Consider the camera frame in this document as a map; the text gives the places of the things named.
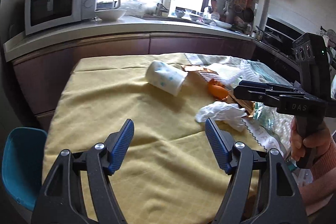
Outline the pink sleeved right forearm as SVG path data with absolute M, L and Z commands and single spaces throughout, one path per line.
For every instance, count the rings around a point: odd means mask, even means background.
M 330 141 L 329 149 L 310 170 L 313 182 L 300 189 L 303 203 L 306 206 L 322 201 L 335 192 L 335 142 L 333 139 Z

